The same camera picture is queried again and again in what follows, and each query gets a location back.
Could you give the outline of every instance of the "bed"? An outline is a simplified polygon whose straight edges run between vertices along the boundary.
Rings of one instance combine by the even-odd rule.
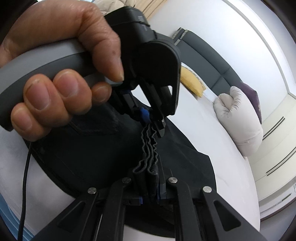
[[[143,103],[147,100],[140,88],[133,94]],[[219,123],[213,110],[215,94],[207,88],[196,98],[180,86],[179,104],[169,119],[187,136],[195,148],[211,159],[217,192],[257,230],[260,214],[255,182],[249,162]],[[15,131],[0,129],[0,193],[19,219],[22,200],[22,177],[27,147]],[[73,198],[60,190],[32,158],[28,174],[27,216],[25,226],[34,235],[66,208]],[[152,236],[125,227],[124,241],[168,238]]]

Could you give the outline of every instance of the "beige quilted fabric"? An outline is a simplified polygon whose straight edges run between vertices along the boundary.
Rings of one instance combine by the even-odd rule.
[[[134,7],[137,0],[95,0],[94,3],[99,7],[103,15],[110,13],[124,6]]]

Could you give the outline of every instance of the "yellow pillow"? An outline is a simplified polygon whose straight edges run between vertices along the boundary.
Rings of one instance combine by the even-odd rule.
[[[202,97],[203,91],[206,89],[206,87],[200,81],[200,79],[194,75],[194,73],[184,66],[181,66],[180,81],[191,92],[196,94],[198,97]]]

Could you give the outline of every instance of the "purple pillow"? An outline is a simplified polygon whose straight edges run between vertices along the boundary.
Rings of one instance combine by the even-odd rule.
[[[237,88],[239,88],[244,94],[248,97],[250,100],[252,106],[254,107],[256,114],[259,118],[260,124],[262,124],[262,116],[261,116],[261,109],[260,109],[260,102],[259,97],[256,90],[253,90],[250,86],[248,86],[244,82],[240,82],[237,85]]]

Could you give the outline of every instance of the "white cabinet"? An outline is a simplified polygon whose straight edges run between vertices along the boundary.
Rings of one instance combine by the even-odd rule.
[[[282,195],[296,177],[296,100],[287,95],[262,128],[262,144],[249,157],[259,201]]]

